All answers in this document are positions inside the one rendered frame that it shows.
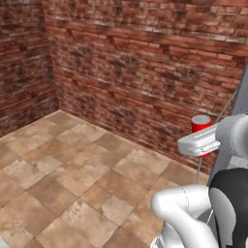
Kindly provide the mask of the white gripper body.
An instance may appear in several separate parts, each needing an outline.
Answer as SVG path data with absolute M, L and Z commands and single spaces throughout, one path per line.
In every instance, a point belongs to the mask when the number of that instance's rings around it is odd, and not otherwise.
M 181 138 L 178 151 L 187 156 L 200 157 L 217 150 L 221 142 L 216 139 L 217 124 Z

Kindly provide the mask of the red soda can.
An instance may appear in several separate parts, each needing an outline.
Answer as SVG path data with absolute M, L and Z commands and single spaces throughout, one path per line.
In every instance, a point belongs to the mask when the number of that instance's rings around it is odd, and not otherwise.
M 192 132 L 195 133 L 211 125 L 211 119 L 208 115 L 196 115 L 192 118 Z

